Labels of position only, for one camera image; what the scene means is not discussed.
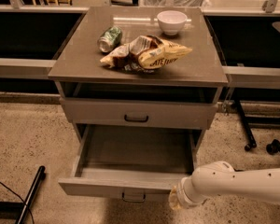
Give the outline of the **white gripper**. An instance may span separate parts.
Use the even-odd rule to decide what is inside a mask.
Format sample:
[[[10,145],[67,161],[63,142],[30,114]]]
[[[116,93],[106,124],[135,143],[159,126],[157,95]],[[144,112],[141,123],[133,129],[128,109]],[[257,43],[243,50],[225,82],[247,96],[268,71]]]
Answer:
[[[168,197],[168,203],[172,210],[179,210],[181,206],[185,209],[202,204],[205,197],[199,193],[192,184],[192,178],[182,178],[177,187],[173,187]]]

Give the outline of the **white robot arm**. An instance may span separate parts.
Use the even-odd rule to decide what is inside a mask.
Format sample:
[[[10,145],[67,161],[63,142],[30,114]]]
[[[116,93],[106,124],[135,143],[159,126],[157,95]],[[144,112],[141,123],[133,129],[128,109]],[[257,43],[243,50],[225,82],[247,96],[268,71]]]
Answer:
[[[172,188],[168,202],[173,210],[189,209],[222,195],[280,205],[280,168],[235,171],[225,161],[212,162],[183,177]]]

